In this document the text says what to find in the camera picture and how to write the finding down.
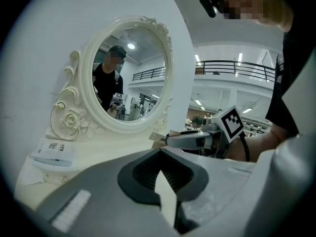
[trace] ceiling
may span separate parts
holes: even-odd
[[[175,0],[188,27],[194,46],[214,43],[246,44],[281,52],[283,32],[251,20],[227,20],[217,13],[210,18],[199,0]]]
[[[133,89],[138,90],[141,94],[148,97],[153,97],[153,95],[160,97],[162,86],[139,87]]]
[[[103,44],[108,47],[120,45],[127,51],[127,56],[142,64],[147,60],[156,58],[162,55],[160,41],[156,36],[151,34],[143,27],[130,28],[125,30],[115,31],[108,37]],[[131,43],[135,49],[130,49],[127,45]]]
[[[149,97],[152,97],[152,95],[160,97],[162,86],[138,87],[134,89],[137,89],[140,93]],[[228,107],[230,94],[230,89],[194,86],[189,106],[201,110],[195,101],[198,99],[206,111],[215,113]],[[237,91],[236,107],[240,112],[252,108],[250,112],[242,115],[244,117],[266,121],[265,116],[268,112],[270,101],[271,98],[239,90]]]
[[[230,60],[238,61],[239,53],[242,53],[242,61],[262,64],[267,53],[266,49],[247,45],[217,44],[194,48],[195,54],[201,61],[205,60]]]

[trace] human arm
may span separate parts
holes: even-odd
[[[118,84],[117,84],[117,91],[116,93],[123,94],[123,78],[120,76],[118,79]]]
[[[276,124],[272,125],[269,132],[260,134],[257,137],[245,137],[249,148],[250,161],[256,162],[263,151],[275,149],[286,138],[287,131]],[[232,142],[226,158],[246,161],[245,150],[239,137]]]

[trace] man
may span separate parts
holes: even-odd
[[[115,93],[123,94],[123,78],[116,70],[122,66],[126,55],[127,51],[123,47],[115,45],[105,54],[103,63],[93,64],[93,85],[105,111],[110,107]]]
[[[282,101],[282,95],[294,82],[315,46],[313,23],[307,22],[311,0],[214,0],[217,9],[229,19],[252,19],[264,26],[277,26],[284,32],[282,53],[277,57],[275,85],[266,116],[271,130],[257,137],[246,137],[250,161],[256,162],[260,153],[275,149],[288,137],[298,133],[295,122]],[[239,138],[232,142],[227,158],[246,161]]]

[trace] carved rose decoration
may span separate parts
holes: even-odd
[[[162,33],[164,38],[167,40],[167,42],[170,46],[170,49],[172,49],[171,37],[168,36],[169,30],[166,27],[166,25],[163,23],[157,23],[157,20],[155,18],[143,17],[143,20],[147,23],[154,25],[156,27],[156,29]]]
[[[62,122],[66,127],[71,130],[80,129],[82,133],[86,133],[88,138],[92,138],[94,133],[99,133],[101,131],[98,128],[98,125],[93,122],[88,122],[85,120],[85,116],[87,111],[84,109],[72,110],[69,109],[63,119]]]

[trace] black metal railing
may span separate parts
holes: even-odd
[[[151,79],[154,77],[160,77],[164,75],[165,75],[165,67],[160,67],[160,68],[150,69],[150,70],[146,70],[146,71],[134,74],[133,81]]]
[[[249,76],[265,81],[275,81],[275,70],[273,68],[250,62],[225,60],[197,62],[196,75],[207,74],[233,74],[234,76]]]

